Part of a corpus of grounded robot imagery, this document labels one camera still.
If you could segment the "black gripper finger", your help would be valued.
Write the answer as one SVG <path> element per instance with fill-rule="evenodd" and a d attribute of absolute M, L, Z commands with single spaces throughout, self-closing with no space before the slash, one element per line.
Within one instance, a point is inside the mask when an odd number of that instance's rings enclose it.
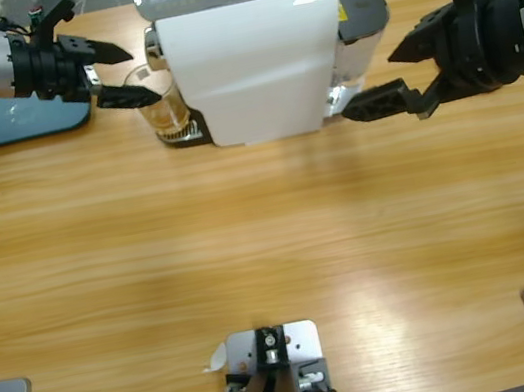
<path fill-rule="evenodd" d="M 453 18 L 454 5 L 444 5 L 423 16 L 405 36 L 387 61 L 394 63 L 418 63 L 436 55 L 436 42 L 445 35 L 446 23 Z"/>
<path fill-rule="evenodd" d="M 80 65 L 98 63 L 109 65 L 131 61 L 133 58 L 131 53 L 110 42 L 61 35 L 57 37 L 56 43 L 67 59 Z"/>
<path fill-rule="evenodd" d="M 368 123 L 402 113 L 425 115 L 429 107 L 418 90 L 410 89 L 402 78 L 398 78 L 354 95 L 341 116 Z"/>
<path fill-rule="evenodd" d="M 97 106 L 103 109 L 136 109 L 162 100 L 162 95 L 140 86 L 102 86 L 97 94 Z"/>

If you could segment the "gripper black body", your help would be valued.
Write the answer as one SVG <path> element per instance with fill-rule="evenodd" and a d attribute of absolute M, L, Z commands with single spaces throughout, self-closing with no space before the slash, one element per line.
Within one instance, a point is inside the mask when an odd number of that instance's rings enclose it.
<path fill-rule="evenodd" d="M 524 0 L 476 0 L 475 13 L 453 18 L 436 42 L 438 74 L 423 93 L 429 118 L 438 106 L 486 94 L 524 77 Z"/>
<path fill-rule="evenodd" d="M 17 98 L 35 94 L 47 101 L 60 97 L 66 103 L 90 102 L 84 68 L 93 64 L 96 52 L 89 40 L 61 35 L 45 49 L 31 45 L 23 36 L 10 37 L 8 42 Z"/>

